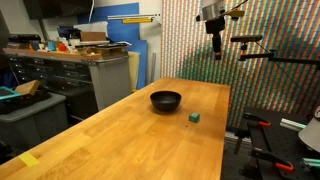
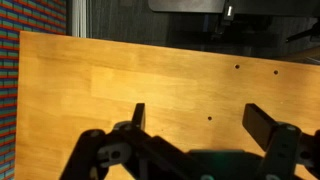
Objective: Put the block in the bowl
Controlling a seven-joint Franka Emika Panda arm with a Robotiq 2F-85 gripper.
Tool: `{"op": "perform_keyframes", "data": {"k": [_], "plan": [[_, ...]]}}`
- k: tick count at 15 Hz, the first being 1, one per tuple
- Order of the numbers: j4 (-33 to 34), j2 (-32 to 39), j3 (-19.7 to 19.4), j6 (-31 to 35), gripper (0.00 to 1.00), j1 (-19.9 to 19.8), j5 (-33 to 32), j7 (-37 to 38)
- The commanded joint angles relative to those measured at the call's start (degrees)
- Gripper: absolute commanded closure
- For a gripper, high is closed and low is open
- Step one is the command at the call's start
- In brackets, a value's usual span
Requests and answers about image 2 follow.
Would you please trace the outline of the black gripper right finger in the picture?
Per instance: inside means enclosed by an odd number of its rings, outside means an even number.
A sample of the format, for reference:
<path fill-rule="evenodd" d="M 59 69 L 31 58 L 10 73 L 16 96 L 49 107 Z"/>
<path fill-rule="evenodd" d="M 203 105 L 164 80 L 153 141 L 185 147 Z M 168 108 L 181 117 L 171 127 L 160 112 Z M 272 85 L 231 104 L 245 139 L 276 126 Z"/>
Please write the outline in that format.
<path fill-rule="evenodd" d="M 295 175 L 297 164 L 320 177 L 319 131 L 306 134 L 295 125 L 274 120 L 256 104 L 245 105 L 242 125 L 265 152 L 258 180 L 302 180 Z"/>

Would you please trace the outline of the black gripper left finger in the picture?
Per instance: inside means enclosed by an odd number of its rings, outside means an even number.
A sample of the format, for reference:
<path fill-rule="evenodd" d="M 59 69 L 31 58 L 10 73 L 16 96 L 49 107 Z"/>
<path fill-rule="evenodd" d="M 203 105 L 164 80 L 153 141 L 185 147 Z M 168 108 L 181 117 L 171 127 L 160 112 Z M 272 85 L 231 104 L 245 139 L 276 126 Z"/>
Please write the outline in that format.
<path fill-rule="evenodd" d="M 61 180 L 104 180 L 121 165 L 135 180 L 182 180 L 183 152 L 160 137 L 144 132 L 145 104 L 135 106 L 132 119 L 117 123 L 110 133 L 84 131 L 61 174 Z"/>

